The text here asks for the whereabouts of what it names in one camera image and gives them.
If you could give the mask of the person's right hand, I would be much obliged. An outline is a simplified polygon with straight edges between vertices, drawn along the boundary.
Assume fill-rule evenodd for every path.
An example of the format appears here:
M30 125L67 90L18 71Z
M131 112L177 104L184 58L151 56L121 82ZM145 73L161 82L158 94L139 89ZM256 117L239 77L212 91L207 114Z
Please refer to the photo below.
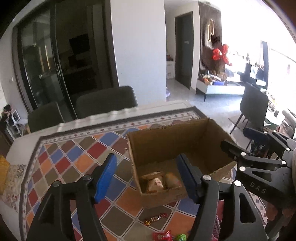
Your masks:
M278 213L279 209L268 202L266 209L267 222L274 221ZM289 225L289 222L295 213L295 202L293 202L289 207L282 209L281 213L285 218L287 218L287 221L285 221L285 224L283 225L284 227L286 227Z

